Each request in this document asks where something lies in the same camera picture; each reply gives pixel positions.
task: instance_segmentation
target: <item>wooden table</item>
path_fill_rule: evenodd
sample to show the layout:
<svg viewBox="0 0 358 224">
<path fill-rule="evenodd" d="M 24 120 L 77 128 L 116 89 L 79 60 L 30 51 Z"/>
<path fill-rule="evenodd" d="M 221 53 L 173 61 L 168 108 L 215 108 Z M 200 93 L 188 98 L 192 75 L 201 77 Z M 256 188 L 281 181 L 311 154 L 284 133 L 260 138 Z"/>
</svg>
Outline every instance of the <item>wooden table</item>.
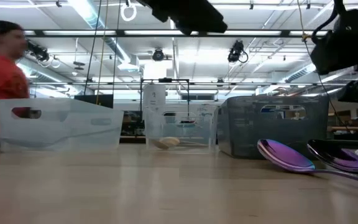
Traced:
<svg viewBox="0 0 358 224">
<path fill-rule="evenodd" d="M 358 182 L 144 145 L 0 154 L 0 224 L 60 223 L 358 224 Z"/>
</svg>

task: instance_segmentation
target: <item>spoon handle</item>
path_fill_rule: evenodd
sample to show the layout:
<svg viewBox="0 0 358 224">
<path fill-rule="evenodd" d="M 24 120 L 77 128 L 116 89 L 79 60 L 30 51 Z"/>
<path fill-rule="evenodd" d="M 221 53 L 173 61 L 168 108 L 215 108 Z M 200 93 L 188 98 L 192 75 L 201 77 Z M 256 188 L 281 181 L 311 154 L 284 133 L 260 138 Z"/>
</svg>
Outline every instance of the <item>spoon handle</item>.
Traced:
<svg viewBox="0 0 358 224">
<path fill-rule="evenodd" d="M 347 177 L 349 179 L 358 181 L 358 174 L 351 174 L 351 173 L 343 172 L 343 171 L 339 171 L 339 170 L 314 170 L 312 172 L 335 174 L 335 175 L 340 175 L 341 177 Z"/>
</svg>

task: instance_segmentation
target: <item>ceiling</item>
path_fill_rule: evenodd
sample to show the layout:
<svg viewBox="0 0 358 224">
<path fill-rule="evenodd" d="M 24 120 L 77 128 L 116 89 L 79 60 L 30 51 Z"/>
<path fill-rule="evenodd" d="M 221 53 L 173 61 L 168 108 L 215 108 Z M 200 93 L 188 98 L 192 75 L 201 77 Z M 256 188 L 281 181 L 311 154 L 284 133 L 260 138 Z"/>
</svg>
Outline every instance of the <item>ceiling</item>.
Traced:
<svg viewBox="0 0 358 224">
<path fill-rule="evenodd" d="M 254 9 L 249 10 L 250 1 L 235 0 L 209 0 L 215 4 L 217 10 L 224 16 L 224 22 L 228 29 L 301 29 L 300 13 L 297 8 L 284 10 L 284 7 L 297 6 L 296 0 L 255 0 Z M 347 7 L 358 8 L 358 0 L 344 1 Z M 0 20 L 12 21 L 20 24 L 24 29 L 90 29 L 89 25 L 70 6 L 68 1 L 60 1 L 62 7 L 54 6 L 55 1 L 48 0 L 20 0 L 2 1 L 0 0 Z M 93 1 L 98 8 L 100 1 Z M 106 7 L 106 0 L 102 1 L 100 18 L 106 21 L 108 29 L 171 29 L 168 22 L 161 23 L 151 15 L 151 9 L 143 6 L 136 6 L 137 15 L 131 21 L 124 21 L 120 16 L 120 1 L 109 1 L 110 6 Z M 311 9 L 303 8 L 302 19 L 305 29 L 313 30 L 323 23 L 332 12 L 330 0 L 311 0 Z M 131 9 L 125 12 L 127 17 L 131 16 Z M 88 66 L 90 62 L 90 52 L 93 48 L 93 38 L 79 38 L 78 50 L 76 52 L 75 38 L 51 38 L 51 37 L 29 37 L 30 40 L 48 49 L 49 54 L 54 55 L 60 60 L 52 62 L 46 69 L 51 70 L 69 80 L 84 82 L 86 80 Z M 233 43 L 240 38 L 235 37 L 118 37 L 118 44 L 128 54 L 137 55 L 140 66 L 148 63 L 155 63 L 151 59 L 151 54 L 156 48 L 161 48 L 164 54 L 168 55 L 168 60 L 160 62 L 167 68 L 167 77 L 170 78 L 189 78 L 193 82 L 216 82 L 218 78 L 223 78 L 225 82 L 280 82 L 301 68 L 310 64 L 307 49 L 299 38 L 241 38 L 247 47 L 249 61 L 245 64 L 237 63 L 234 66 L 227 61 L 229 49 Z M 173 46 L 177 46 L 178 72 L 173 69 Z M 313 43 L 308 42 L 309 49 L 313 49 Z M 35 62 L 34 58 L 27 56 L 29 60 Z M 73 61 L 85 63 L 85 69 L 73 75 Z M 43 63 L 44 67 L 51 61 Z M 95 39 L 93 58 L 89 68 L 89 77 L 94 81 L 111 82 L 115 72 L 116 82 L 139 82 L 141 72 L 127 72 L 117 69 L 118 60 L 114 60 L 114 52 L 104 45 L 100 38 Z M 357 79 L 357 75 L 348 75 L 349 72 L 334 78 L 328 83 L 346 83 Z M 303 77 L 294 80 L 293 83 L 316 83 L 319 82 L 317 74 L 308 72 Z M 242 94 L 244 90 L 254 91 L 258 85 L 239 86 L 238 88 L 224 86 L 220 88 L 225 95 Z M 96 90 L 97 85 L 89 86 Z M 138 86 L 118 85 L 117 90 L 136 90 Z M 216 89 L 216 86 L 194 86 L 195 90 Z M 101 85 L 101 93 L 110 93 L 111 86 Z M 295 86 L 289 88 L 285 86 L 278 90 L 278 94 L 295 92 L 295 94 L 321 93 L 320 88 L 310 86 Z"/>
</svg>

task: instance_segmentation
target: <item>gray plastic bin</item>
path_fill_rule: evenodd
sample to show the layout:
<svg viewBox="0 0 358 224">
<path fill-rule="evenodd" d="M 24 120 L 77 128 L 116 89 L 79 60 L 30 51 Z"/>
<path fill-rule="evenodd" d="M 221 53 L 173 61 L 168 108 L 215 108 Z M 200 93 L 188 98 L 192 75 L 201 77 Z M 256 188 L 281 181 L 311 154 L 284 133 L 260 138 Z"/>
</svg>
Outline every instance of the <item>gray plastic bin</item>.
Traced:
<svg viewBox="0 0 358 224">
<path fill-rule="evenodd" d="M 218 143 L 232 157 L 263 159 L 259 139 L 273 139 L 309 158 L 309 139 L 326 139 L 328 98 L 236 96 L 218 111 Z"/>
</svg>

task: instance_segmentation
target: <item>purple spoon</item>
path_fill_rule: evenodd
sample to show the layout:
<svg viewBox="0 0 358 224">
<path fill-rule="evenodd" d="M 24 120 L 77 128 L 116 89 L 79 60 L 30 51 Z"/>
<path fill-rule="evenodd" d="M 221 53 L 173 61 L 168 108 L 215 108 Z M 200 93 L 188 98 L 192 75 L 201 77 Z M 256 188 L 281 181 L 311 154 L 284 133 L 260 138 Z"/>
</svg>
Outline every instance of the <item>purple spoon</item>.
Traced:
<svg viewBox="0 0 358 224">
<path fill-rule="evenodd" d="M 357 174 L 350 174 L 339 170 L 316 169 L 314 164 L 304 155 L 274 140 L 260 139 L 257 147 L 261 155 L 267 160 L 290 172 L 335 174 L 358 180 Z"/>
<path fill-rule="evenodd" d="M 333 168 L 346 172 L 358 172 L 358 155 L 332 142 L 310 140 L 308 149 L 317 159 Z"/>
</svg>

